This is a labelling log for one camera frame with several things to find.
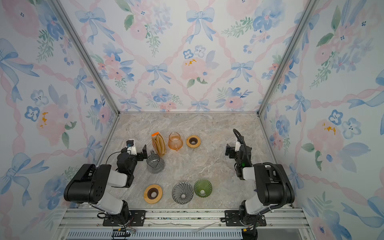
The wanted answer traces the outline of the orange coffee filter holder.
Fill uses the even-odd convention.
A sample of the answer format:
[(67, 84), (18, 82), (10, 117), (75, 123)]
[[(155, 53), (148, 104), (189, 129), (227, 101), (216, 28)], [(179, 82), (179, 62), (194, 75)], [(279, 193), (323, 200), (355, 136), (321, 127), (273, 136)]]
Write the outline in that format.
[(152, 144), (157, 154), (162, 158), (166, 154), (166, 144), (160, 132), (152, 134)]

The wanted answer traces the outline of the grey glass dripper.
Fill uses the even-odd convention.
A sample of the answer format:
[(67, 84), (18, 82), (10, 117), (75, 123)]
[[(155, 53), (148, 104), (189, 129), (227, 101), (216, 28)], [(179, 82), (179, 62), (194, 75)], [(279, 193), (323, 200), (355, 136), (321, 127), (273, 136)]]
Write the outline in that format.
[(179, 205), (188, 204), (194, 196), (194, 188), (187, 182), (177, 183), (172, 190), (173, 200)]

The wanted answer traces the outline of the grey glass carafe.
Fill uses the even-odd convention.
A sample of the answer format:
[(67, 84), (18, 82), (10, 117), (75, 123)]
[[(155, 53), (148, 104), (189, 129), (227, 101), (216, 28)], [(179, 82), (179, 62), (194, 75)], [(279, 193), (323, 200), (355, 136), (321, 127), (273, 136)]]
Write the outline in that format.
[(152, 174), (157, 174), (162, 172), (164, 168), (164, 160), (154, 151), (151, 151), (151, 154), (147, 158), (147, 170)]

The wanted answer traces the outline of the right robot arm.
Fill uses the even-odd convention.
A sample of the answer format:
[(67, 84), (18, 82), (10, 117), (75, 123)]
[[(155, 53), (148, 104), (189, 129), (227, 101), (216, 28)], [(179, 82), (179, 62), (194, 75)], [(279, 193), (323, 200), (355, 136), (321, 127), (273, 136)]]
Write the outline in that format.
[(244, 200), (239, 206), (237, 217), (228, 217), (236, 224), (250, 226), (261, 223), (264, 214), (292, 204), (295, 192), (281, 164), (251, 162), (251, 147), (236, 142), (234, 146), (226, 145), (225, 155), (235, 160), (236, 176), (242, 181), (253, 181), (256, 194)]

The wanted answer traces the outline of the wooden ring dripper base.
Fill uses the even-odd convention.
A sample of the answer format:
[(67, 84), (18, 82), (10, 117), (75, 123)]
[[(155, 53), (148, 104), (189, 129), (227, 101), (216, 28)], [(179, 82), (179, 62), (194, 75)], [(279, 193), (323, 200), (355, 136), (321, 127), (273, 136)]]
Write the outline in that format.
[(201, 139), (199, 136), (191, 135), (187, 138), (186, 144), (191, 149), (196, 149), (201, 145)]

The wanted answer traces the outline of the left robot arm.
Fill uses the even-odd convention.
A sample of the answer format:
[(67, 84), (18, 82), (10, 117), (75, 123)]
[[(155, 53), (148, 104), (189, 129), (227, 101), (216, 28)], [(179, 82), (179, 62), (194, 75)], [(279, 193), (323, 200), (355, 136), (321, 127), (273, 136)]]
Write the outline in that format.
[(102, 211), (107, 218), (104, 226), (142, 226), (146, 212), (130, 210), (128, 203), (108, 193), (107, 187), (130, 188), (137, 163), (147, 158), (147, 146), (139, 153), (131, 146), (120, 151), (115, 171), (110, 164), (84, 164), (66, 186), (64, 199), (76, 204), (88, 203)]

